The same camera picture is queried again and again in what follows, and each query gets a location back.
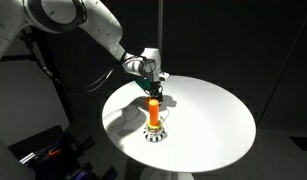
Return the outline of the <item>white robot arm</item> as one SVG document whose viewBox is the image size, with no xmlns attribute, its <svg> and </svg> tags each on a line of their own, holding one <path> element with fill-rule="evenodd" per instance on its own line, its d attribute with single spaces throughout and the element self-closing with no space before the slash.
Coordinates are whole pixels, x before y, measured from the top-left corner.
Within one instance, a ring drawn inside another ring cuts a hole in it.
<svg viewBox="0 0 307 180">
<path fill-rule="evenodd" d="M 161 83 L 168 74 L 161 70 L 161 55 L 146 48 L 140 55 L 128 53 L 121 45 L 122 27 L 100 0 L 0 0 L 0 60 L 17 34 L 28 26 L 49 33 L 64 33 L 76 28 L 87 32 L 123 67 L 147 84 L 143 90 L 163 100 Z"/>
</svg>

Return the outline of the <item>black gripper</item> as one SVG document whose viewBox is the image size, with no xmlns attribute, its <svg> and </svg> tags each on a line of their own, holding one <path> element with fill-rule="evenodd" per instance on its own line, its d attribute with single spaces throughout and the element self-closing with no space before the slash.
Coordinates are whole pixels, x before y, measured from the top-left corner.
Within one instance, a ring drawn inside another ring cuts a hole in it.
<svg viewBox="0 0 307 180">
<path fill-rule="evenodd" d="M 163 87 L 161 82 L 166 81 L 168 78 L 169 74 L 162 72 L 159 74 L 159 80 L 156 82 L 151 82 L 149 79 L 142 77 L 137 78 L 135 82 L 146 94 L 150 95 L 151 99 L 157 99 L 159 102 L 163 102 Z"/>
</svg>

